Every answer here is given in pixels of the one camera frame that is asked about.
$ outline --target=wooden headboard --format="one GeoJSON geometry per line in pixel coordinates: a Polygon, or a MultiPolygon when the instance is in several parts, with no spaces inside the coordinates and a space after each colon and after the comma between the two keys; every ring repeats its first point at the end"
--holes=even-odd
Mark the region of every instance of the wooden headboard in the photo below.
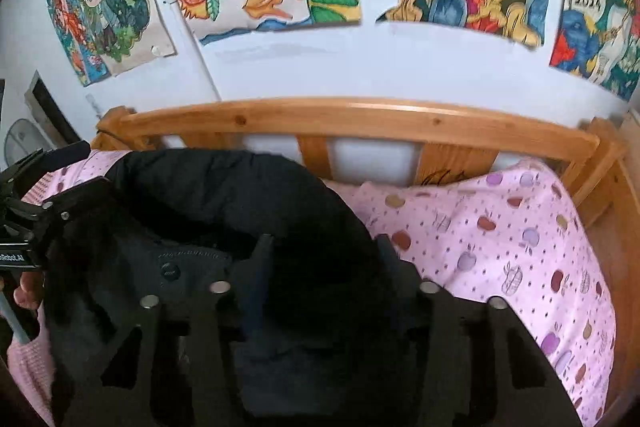
{"type": "Polygon", "coordinates": [[[640,206],[622,158],[625,141],[600,118],[584,130],[500,112],[428,102],[376,98],[281,98],[191,105],[135,113],[111,109],[97,125],[92,147],[153,150],[161,137],[187,147],[238,148],[244,134],[296,137],[305,166],[332,179],[327,143],[335,137],[416,142],[422,150],[415,184],[447,184],[487,174],[498,152],[554,160],[586,227],[613,207],[617,259],[596,251],[612,292],[618,323],[609,402],[640,368],[640,206]],[[615,266],[624,266],[623,275],[615,266]]]}

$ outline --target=headboard rail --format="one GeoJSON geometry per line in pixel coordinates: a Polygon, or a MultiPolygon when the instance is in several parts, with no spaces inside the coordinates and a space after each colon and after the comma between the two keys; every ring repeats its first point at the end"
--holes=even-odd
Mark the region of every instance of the headboard rail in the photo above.
{"type": "Polygon", "coordinates": [[[305,166],[328,179],[332,137],[422,144],[416,184],[486,174],[498,152],[521,153],[560,160],[563,183],[582,199],[624,152],[606,120],[580,130],[478,108],[379,98],[241,100],[143,113],[117,107],[97,128],[100,148],[135,150],[154,149],[170,135],[188,147],[220,149],[236,146],[242,134],[289,134],[296,136],[305,166]]]}

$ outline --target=pink cloth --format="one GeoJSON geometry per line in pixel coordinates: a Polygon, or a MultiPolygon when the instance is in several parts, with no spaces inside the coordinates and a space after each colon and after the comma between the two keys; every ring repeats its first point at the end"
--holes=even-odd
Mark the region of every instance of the pink cloth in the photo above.
{"type": "Polygon", "coordinates": [[[329,182],[372,236],[453,295],[504,297],[555,368],[585,427],[604,411],[616,320],[571,198],[524,160],[447,187],[329,182]]]}
{"type": "MultiPolygon", "coordinates": [[[[45,174],[22,198],[32,204],[44,200],[91,178],[102,176],[116,161],[130,151],[91,151],[89,158],[69,165],[56,172],[45,174]]],[[[40,334],[37,339],[21,346],[15,339],[7,350],[9,372],[31,406],[50,426],[54,427],[51,415],[51,384],[54,364],[49,350],[49,331],[45,326],[44,309],[38,310],[40,334]]]]}

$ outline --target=black button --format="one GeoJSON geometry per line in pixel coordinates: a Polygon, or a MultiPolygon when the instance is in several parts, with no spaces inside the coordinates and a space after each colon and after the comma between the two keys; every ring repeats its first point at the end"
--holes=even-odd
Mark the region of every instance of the black button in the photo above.
{"type": "Polygon", "coordinates": [[[180,267],[175,263],[164,263],[160,268],[160,273],[168,281],[175,281],[180,277],[180,267]]]}

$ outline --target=metal bolt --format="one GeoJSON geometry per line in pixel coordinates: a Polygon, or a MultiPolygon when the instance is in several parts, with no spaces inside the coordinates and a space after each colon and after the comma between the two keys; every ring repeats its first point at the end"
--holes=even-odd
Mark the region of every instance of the metal bolt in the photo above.
{"type": "Polygon", "coordinates": [[[222,294],[226,293],[231,289],[231,285],[227,281],[216,281],[211,283],[209,286],[209,291],[211,293],[222,294]]]}
{"type": "Polygon", "coordinates": [[[160,299],[157,295],[145,295],[142,299],[140,299],[140,306],[142,306],[145,310],[150,310],[151,308],[158,306],[160,303],[160,299]]]}
{"type": "Polygon", "coordinates": [[[420,283],[420,291],[422,293],[434,294],[440,291],[440,286],[433,281],[422,281],[420,283]]]}
{"type": "Polygon", "coordinates": [[[491,297],[489,299],[489,306],[491,306],[491,308],[495,308],[496,310],[504,310],[508,308],[508,304],[507,301],[504,300],[502,297],[491,297]]]}

